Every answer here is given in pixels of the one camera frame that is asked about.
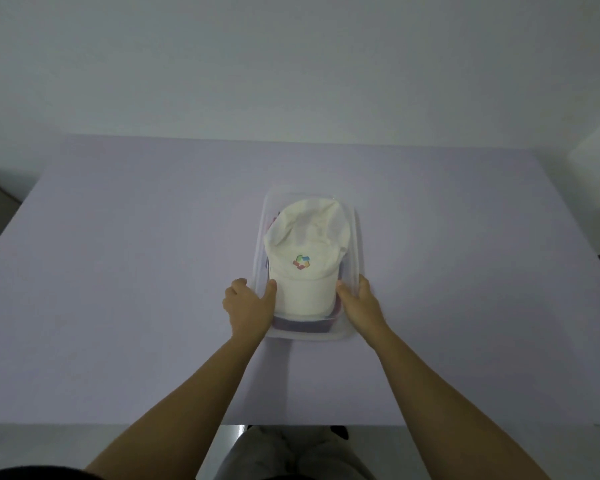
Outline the clear plastic storage box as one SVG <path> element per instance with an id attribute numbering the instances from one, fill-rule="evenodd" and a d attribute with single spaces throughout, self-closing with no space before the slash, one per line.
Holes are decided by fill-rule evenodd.
<path id="1" fill-rule="evenodd" d="M 359 287 L 360 256 L 358 249 L 358 229 L 354 209 L 342 200 L 336 199 L 332 196 L 293 192 L 288 187 L 279 187 L 271 189 L 266 194 L 262 208 L 260 224 L 258 227 L 258 238 L 256 242 L 253 264 L 253 275 L 250 281 L 248 282 L 248 286 L 252 288 L 252 290 L 256 291 L 256 293 L 259 296 L 262 296 L 264 294 L 266 284 L 268 280 L 270 280 L 269 264 L 264 250 L 264 236 L 267 230 L 273 224 L 277 215 L 279 215 L 282 209 L 296 201 L 309 198 L 332 199 L 338 201 L 343 206 L 346 217 L 351 225 L 352 239 L 349 250 L 340 266 L 339 280 L 344 281 L 351 288 L 353 293 L 357 294 Z M 271 324 L 271 327 L 267 332 L 267 336 L 275 339 L 326 341 L 340 340 L 353 335 L 354 328 L 349 322 L 348 318 L 346 317 L 345 311 L 342 308 L 342 304 L 337 293 L 336 301 L 339 302 L 341 311 L 332 332 L 327 334 L 304 334 L 295 332 L 283 332 L 273 330 Z"/>

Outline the person's right forearm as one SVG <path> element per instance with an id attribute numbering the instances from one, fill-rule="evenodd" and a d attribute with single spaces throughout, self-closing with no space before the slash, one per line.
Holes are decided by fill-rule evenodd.
<path id="1" fill-rule="evenodd" d="M 550 480 L 494 421 L 385 324 L 365 334 L 432 480 Z"/>

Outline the dark red cap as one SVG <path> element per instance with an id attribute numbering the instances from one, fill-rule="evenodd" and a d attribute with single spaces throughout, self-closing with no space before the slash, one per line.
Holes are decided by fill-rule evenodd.
<path id="1" fill-rule="evenodd" d="M 333 331 L 340 315 L 341 307 L 336 301 L 328 312 L 315 315 L 274 315 L 272 329 L 283 332 L 304 334 L 327 334 Z"/>

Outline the person's grey trousers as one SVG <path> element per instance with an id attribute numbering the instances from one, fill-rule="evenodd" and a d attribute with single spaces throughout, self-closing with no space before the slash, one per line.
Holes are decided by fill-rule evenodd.
<path id="1" fill-rule="evenodd" d="M 376 480 L 330 426 L 250 426 L 214 480 Z"/>

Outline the person's left hand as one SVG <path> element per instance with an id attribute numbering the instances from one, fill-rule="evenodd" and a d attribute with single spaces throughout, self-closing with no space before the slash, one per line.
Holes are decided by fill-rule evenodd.
<path id="1" fill-rule="evenodd" d="M 247 279 L 232 281 L 225 291 L 223 308 L 228 313 L 232 337 L 260 343 L 271 327 L 273 316 L 263 316 L 260 297 L 248 286 Z"/>

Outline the white cap with coloured logo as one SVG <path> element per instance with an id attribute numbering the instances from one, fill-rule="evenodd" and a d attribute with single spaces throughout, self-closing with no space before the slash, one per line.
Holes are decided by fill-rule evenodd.
<path id="1" fill-rule="evenodd" d="M 351 239 L 336 200 L 309 198 L 282 209 L 264 236 L 269 278 L 277 283 L 275 313 L 302 321 L 330 315 Z"/>

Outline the person's black shirt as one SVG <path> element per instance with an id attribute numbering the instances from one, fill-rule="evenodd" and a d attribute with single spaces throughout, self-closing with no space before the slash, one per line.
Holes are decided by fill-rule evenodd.
<path id="1" fill-rule="evenodd" d="M 51 465 L 30 465 L 0 469 L 0 480 L 104 480 L 84 470 Z"/>

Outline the person's left forearm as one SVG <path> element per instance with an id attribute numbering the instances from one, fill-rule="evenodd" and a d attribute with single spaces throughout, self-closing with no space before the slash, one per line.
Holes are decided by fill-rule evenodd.
<path id="1" fill-rule="evenodd" d="M 234 332 L 190 378 L 88 464 L 103 480 L 196 478 L 263 334 Z"/>

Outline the person's right hand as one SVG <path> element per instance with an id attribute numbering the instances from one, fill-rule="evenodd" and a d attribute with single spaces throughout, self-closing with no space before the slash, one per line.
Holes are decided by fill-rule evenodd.
<path id="1" fill-rule="evenodd" d="M 381 306 L 371 290 L 370 283 L 364 275 L 359 275 L 356 305 L 345 314 L 355 330 L 373 349 L 376 349 L 390 332 Z"/>

